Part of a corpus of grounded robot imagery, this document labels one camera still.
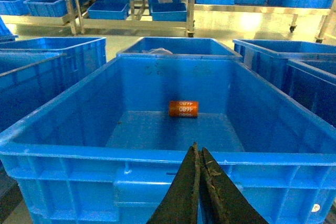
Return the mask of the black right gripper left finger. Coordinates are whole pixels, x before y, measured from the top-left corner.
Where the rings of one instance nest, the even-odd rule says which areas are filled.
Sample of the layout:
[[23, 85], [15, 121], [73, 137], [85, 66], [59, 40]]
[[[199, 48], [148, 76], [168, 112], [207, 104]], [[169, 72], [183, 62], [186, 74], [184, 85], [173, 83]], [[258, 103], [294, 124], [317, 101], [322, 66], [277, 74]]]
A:
[[166, 195], [147, 223], [197, 223], [200, 159], [197, 143], [188, 149]]

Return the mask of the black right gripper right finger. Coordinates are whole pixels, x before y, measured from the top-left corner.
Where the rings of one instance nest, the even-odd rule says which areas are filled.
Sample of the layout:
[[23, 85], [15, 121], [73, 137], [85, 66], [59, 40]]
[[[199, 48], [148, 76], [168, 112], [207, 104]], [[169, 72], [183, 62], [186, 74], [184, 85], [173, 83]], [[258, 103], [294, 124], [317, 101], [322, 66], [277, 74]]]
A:
[[267, 223], [242, 195], [211, 153], [200, 151], [200, 205], [203, 223]]

